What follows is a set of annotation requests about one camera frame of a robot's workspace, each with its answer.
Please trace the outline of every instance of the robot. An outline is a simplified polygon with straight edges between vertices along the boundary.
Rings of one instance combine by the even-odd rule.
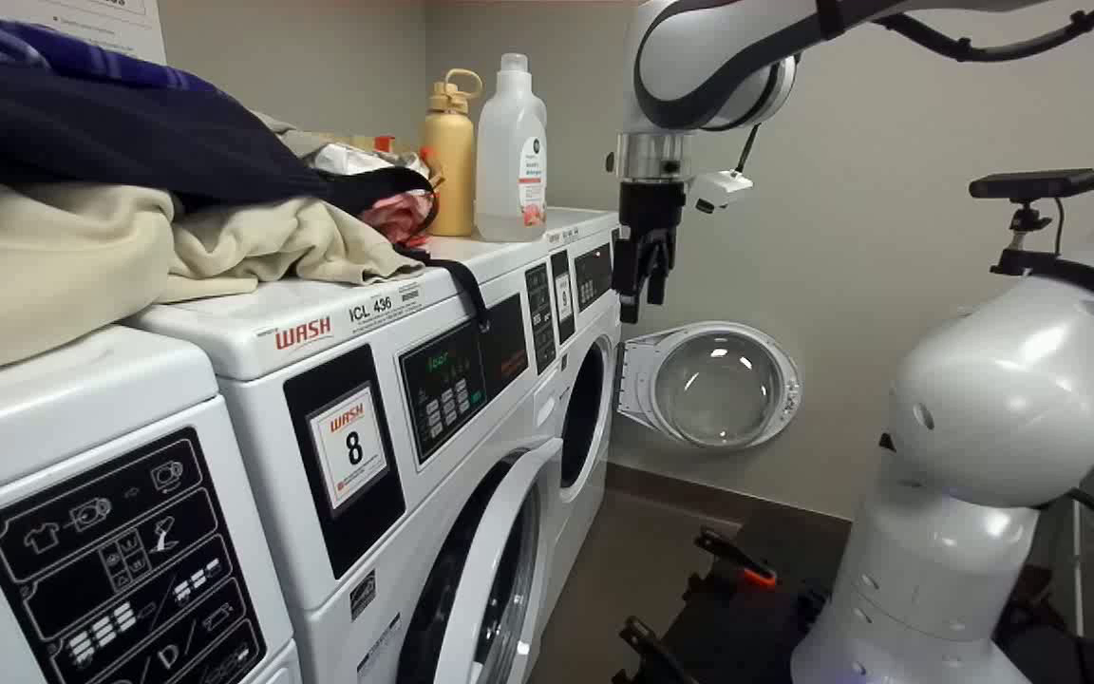
[[[790,94],[799,53],[881,24],[952,60],[1022,60],[1087,29],[1094,13],[1017,43],[973,47],[917,7],[1017,13],[1036,0],[646,0],[633,19],[614,243],[622,318],[664,299],[689,207],[684,137],[759,127]],[[741,173],[698,178],[698,211],[746,194]],[[998,274],[1017,287],[927,340],[900,368],[838,582],[794,649],[799,684],[1022,684],[995,622],[1031,554],[1036,506],[1094,470],[1094,247],[1033,255],[1040,198],[1092,190],[1084,173],[1004,176],[976,198],[1017,203]]]

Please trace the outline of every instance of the cable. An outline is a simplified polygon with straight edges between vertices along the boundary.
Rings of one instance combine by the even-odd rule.
[[[911,14],[885,14],[879,19],[885,29],[895,29],[911,37],[917,47],[951,57],[951,60],[1026,60],[1049,50],[1060,50],[1084,34],[1094,29],[1094,13],[1075,13],[1065,28],[1036,34],[1031,43],[1009,43],[1009,47],[973,47],[969,37],[951,37],[936,29],[930,24],[921,24]]]
[[[738,176],[746,173],[746,162],[749,162],[749,155],[752,155],[752,145],[759,141],[759,131],[764,131],[764,127],[752,127],[752,131],[749,131],[746,148],[741,148],[741,159],[738,159]]]
[[[1065,207],[1065,198],[1051,198],[1051,203],[1056,203],[1051,255],[1060,257],[1065,255],[1065,232],[1066,232],[1066,207]]]

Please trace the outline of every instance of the white wall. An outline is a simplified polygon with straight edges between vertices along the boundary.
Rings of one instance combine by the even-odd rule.
[[[166,57],[247,107],[418,148],[421,0],[160,0]]]
[[[1087,0],[966,19],[982,37],[1051,28]],[[614,211],[602,159],[614,148],[633,0],[428,0],[428,70],[502,50],[536,57],[550,112],[550,203]],[[704,141],[733,162],[741,137]],[[759,454],[681,456],[619,425],[614,460],[849,517],[874,477],[890,373],[911,342],[998,288],[987,268],[1007,207],[966,188],[1004,167],[1094,167],[1094,37],[1031,64],[945,64],[885,29],[811,53],[802,83],[752,159],[749,211],[689,217],[669,309],[642,331],[746,318],[811,375],[799,425]],[[1070,203],[1070,232],[1094,198]]]

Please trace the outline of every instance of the floor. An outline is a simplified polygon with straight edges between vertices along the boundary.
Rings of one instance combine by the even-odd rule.
[[[733,534],[733,521],[608,490],[592,536],[560,598],[533,684],[608,684],[637,659],[619,641],[626,617],[664,631],[684,610],[681,593],[712,554],[698,530]]]

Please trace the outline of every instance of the laundry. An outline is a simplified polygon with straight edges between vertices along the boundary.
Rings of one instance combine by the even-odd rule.
[[[266,281],[370,281],[416,270],[357,217],[296,198],[260,211],[208,211],[177,221],[164,299],[250,294]]]
[[[115,50],[98,50],[33,24],[0,19],[0,60],[146,90],[215,90],[213,83],[183,70],[164,70]]]
[[[131,90],[0,64],[0,181],[156,188],[177,213],[323,198],[353,217],[428,190],[418,173],[323,176],[215,90]]]
[[[166,287],[170,217],[170,194],[160,190],[0,188],[0,364],[156,306]]]
[[[176,221],[170,194],[146,188],[0,188],[0,364],[67,345],[156,299],[397,270],[416,264],[317,198]]]

